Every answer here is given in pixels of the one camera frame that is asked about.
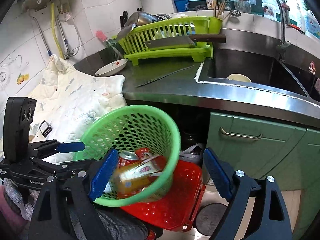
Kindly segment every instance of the bowl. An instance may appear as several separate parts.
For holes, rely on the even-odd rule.
[[[230,76],[227,77],[227,79],[251,83],[250,78],[248,78],[245,75],[241,75],[241,74],[231,74]]]
[[[114,62],[109,63],[108,65],[105,65],[104,67],[100,68],[94,75],[96,77],[109,77],[116,73],[118,73],[120,70],[122,70],[125,65],[127,65],[128,60],[120,59]]]

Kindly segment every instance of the countertop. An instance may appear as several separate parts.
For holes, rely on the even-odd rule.
[[[274,92],[271,87],[268,91],[218,82],[201,83],[203,73],[196,81],[199,67],[206,64],[211,64],[211,59],[201,64],[191,58],[157,58],[141,61],[139,66],[132,66],[129,61],[119,73],[125,76],[124,98],[206,107],[320,129],[320,103],[317,101],[294,93]],[[150,79],[190,66],[193,67],[137,87]]]

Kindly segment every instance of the faucet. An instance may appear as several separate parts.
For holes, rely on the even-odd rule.
[[[285,26],[284,26],[284,15],[283,9],[281,6],[280,0],[276,0],[279,11],[280,11],[280,20],[281,20],[281,45],[276,46],[276,51],[279,53],[279,59],[283,60],[285,50],[291,45],[289,41],[285,41]]]

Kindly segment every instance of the cleaver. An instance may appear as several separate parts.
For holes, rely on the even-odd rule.
[[[192,34],[145,41],[149,50],[194,48],[198,41],[226,43],[224,34]]]

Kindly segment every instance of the yellow hose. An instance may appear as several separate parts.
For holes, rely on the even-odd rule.
[[[63,56],[63,51],[60,47],[60,44],[58,42],[58,39],[57,39],[57,36],[56,36],[56,31],[54,29],[54,20],[55,20],[55,17],[54,17],[54,2],[51,3],[51,28],[52,28],[52,35],[53,35],[53,38],[54,38],[54,41],[56,42],[56,45],[58,47],[58,50],[59,50],[59,54],[60,54],[60,57],[64,59],[64,56]]]

